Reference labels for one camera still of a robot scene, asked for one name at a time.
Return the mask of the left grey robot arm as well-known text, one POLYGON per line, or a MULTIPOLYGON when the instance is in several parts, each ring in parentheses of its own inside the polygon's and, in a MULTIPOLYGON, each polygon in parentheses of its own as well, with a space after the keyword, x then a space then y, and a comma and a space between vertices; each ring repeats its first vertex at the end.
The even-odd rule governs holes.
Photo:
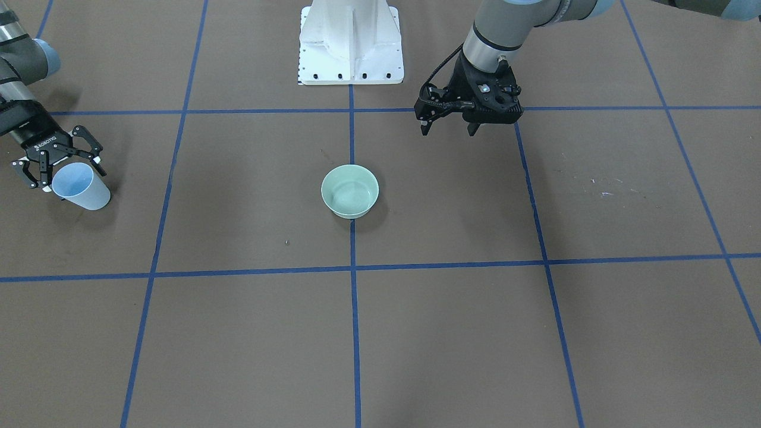
POLYGON ((758 1, 486 1, 457 58, 509 60, 529 111, 488 114, 525 146, 759 143, 758 1))

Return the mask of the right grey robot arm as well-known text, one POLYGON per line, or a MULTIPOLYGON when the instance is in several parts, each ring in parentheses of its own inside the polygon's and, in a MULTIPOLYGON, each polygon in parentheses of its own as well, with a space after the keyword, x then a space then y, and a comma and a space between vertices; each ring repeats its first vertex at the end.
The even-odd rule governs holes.
POLYGON ((51 191, 54 167, 84 158, 100 176, 103 146, 83 125, 65 131, 29 89, 59 71, 61 60, 46 41, 32 38, 15 11, 1 2, 1 134, 11 136, 24 156, 10 163, 27 188, 51 191))

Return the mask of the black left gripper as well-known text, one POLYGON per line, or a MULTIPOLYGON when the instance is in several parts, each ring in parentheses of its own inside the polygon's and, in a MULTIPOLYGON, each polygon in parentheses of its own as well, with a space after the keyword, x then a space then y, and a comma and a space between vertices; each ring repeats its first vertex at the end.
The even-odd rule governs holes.
MULTIPOLYGON (((496 65, 494 73, 487 73, 465 58, 455 62, 446 95, 448 100, 458 103, 460 113, 468 122, 467 133, 470 137, 476 135, 481 124, 514 124, 524 113, 519 101, 521 86, 517 84, 510 63, 505 58, 499 58, 496 65)), ((429 135, 433 122, 440 118, 441 111, 438 109, 421 109, 421 134, 429 135)))

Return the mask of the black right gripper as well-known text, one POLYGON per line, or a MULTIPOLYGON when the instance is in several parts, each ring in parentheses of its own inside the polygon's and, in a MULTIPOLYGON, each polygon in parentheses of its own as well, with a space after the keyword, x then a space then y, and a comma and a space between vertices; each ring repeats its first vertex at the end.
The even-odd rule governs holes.
POLYGON ((11 133, 25 152, 26 158, 11 162, 11 167, 29 188, 52 192, 53 165, 71 157, 71 154, 62 151, 61 148, 73 147, 73 138, 83 139, 89 146, 86 152, 84 149, 79 150, 79 157, 86 158, 101 178, 107 176, 101 165, 100 154, 103 146, 95 136, 83 125, 76 125, 71 130, 71 138, 38 101, 12 100, 3 103, 1 132, 3 136, 11 133), (40 156, 42 151, 46 152, 47 156, 40 156), (38 178, 30 170, 34 162, 39 166, 38 178))

